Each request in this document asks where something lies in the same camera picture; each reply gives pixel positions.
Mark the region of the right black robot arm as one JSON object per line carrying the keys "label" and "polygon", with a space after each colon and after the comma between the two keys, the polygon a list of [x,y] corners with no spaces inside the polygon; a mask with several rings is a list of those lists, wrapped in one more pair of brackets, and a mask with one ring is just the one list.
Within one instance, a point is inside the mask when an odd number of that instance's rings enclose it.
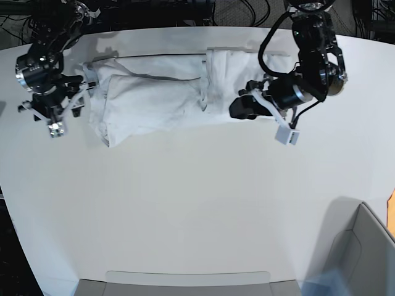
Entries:
{"label": "right black robot arm", "polygon": [[15,77],[32,93],[32,100],[23,102],[18,111],[30,110],[36,121],[51,125],[62,120],[64,99],[79,93],[83,83],[80,75],[63,74],[64,51],[78,42],[101,11],[98,1],[51,1],[50,5],[51,13],[40,21],[35,41],[16,60]]}

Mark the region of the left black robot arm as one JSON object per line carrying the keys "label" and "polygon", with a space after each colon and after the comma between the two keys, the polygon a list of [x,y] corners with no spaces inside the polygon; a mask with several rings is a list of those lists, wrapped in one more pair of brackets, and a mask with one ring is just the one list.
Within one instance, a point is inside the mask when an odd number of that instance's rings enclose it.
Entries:
{"label": "left black robot arm", "polygon": [[[324,102],[328,96],[343,90],[347,73],[328,13],[332,5],[333,1],[285,1],[286,11],[274,23],[258,51],[264,80],[247,82],[229,107],[230,117],[254,120],[258,116],[272,116],[273,112],[253,97],[253,91],[257,91],[282,117],[292,110],[289,125],[294,128],[301,116],[297,112],[298,106],[312,99]],[[271,38],[286,19],[292,21],[291,31],[299,49],[298,61],[288,73],[276,72],[264,61],[264,52]]]}

